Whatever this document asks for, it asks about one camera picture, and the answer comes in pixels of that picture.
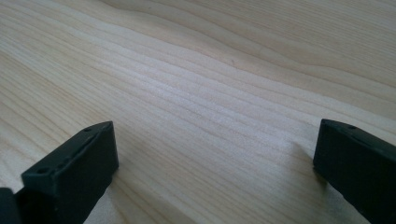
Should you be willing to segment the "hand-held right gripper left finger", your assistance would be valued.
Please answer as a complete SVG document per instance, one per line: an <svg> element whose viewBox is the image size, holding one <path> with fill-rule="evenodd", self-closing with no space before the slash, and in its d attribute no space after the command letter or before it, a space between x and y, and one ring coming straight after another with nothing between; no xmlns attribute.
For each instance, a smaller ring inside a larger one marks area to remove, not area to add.
<svg viewBox="0 0 396 224"><path fill-rule="evenodd" d="M114 126L85 128L21 174L25 224L82 224L119 168Z"/></svg>

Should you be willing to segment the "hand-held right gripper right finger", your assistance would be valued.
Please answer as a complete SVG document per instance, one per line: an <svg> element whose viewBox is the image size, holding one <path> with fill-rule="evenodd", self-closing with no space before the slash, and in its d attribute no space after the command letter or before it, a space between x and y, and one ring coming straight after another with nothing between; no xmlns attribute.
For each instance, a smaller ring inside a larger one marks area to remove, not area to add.
<svg viewBox="0 0 396 224"><path fill-rule="evenodd" d="M371 224L396 224L396 146L356 126L324 119L313 164Z"/></svg>

